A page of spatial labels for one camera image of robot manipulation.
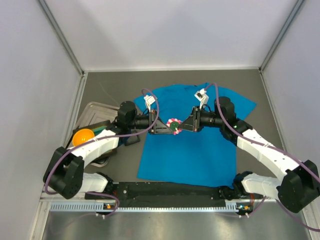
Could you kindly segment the small black square lid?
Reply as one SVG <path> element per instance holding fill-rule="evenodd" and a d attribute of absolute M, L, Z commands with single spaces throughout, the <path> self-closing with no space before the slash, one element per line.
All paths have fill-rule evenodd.
<path fill-rule="evenodd" d="M 123 144 L 127 147 L 136 143 L 139 143 L 141 141 L 139 135 L 129 136 L 125 137 L 123 140 Z"/>

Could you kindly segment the metal tray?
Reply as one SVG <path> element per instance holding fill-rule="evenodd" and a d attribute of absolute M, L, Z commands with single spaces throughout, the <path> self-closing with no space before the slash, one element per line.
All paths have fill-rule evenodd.
<path fill-rule="evenodd" d="M 112 122 L 115 119 L 118 109 L 119 107 L 117 106 L 111 106 L 99 102 L 92 101 L 88 103 L 75 124 L 75 128 L 67 142 L 67 148 L 73 146 L 73 135 L 82 128 L 91 129 L 95 135 L 98 135 L 104 128 L 106 128 L 106 121 Z"/>

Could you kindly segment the blue t-shirt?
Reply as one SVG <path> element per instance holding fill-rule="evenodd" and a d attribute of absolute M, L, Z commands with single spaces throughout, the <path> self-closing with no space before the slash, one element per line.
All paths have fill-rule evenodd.
<path fill-rule="evenodd" d="M 159 118 L 184 121 L 199 105 L 195 93 L 208 86 L 175 84 L 154 89 Z M 219 187 L 232 185 L 236 175 L 236 146 L 218 128 L 200 132 L 147 134 L 137 178 L 151 181 Z"/>

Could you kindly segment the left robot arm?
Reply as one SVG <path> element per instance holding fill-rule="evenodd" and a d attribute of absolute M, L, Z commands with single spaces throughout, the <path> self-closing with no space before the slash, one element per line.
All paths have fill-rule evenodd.
<path fill-rule="evenodd" d="M 103 173 L 85 173 L 86 166 L 144 132 L 173 134 L 173 130 L 159 118 L 158 110 L 138 114 L 134 102 L 124 101 L 114 121 L 108 122 L 101 133 L 78 146 L 61 146 L 54 151 L 43 176 L 45 192 L 59 194 L 67 200 L 78 193 L 103 193 L 112 180 Z"/>

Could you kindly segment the orange bowl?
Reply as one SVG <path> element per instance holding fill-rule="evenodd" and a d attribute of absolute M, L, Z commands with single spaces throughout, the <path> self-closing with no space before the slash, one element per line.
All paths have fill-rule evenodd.
<path fill-rule="evenodd" d="M 74 147 L 79 146 L 88 140 L 95 137 L 95 133 L 89 128 L 78 130 L 72 137 L 72 144 Z"/>

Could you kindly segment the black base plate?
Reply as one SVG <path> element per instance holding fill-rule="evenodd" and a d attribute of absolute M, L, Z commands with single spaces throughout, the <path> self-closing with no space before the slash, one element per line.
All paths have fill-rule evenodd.
<path fill-rule="evenodd" d="M 224 207 L 226 200 L 250 203 L 248 195 L 239 197 L 228 186 L 206 187 L 171 182 L 119 182 L 107 188 L 107 194 L 115 196 L 122 208 L 197 208 Z"/>

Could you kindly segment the pink flower smiley brooch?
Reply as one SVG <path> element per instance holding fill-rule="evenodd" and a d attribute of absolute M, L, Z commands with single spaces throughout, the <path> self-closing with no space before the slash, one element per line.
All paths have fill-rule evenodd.
<path fill-rule="evenodd" d="M 177 119 L 177 118 L 169 118 L 167 120 L 166 125 L 173 131 L 174 135 L 179 134 L 180 132 L 182 132 L 181 129 L 179 129 L 179 125 L 182 123 L 181 120 Z"/>

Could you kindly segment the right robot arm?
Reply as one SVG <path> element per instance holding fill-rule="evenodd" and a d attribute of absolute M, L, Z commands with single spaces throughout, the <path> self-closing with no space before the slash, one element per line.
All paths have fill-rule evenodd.
<path fill-rule="evenodd" d="M 203 128 L 218 128 L 221 135 L 239 149 L 249 153 L 267 167 L 273 177 L 251 171 L 237 174 L 232 186 L 243 197 L 259 194 L 279 201 L 287 210 L 298 213 L 320 196 L 319 173 L 310 160 L 295 160 L 261 137 L 247 122 L 237 117 L 228 97 L 214 101 L 214 111 L 195 106 L 178 129 L 200 132 Z"/>

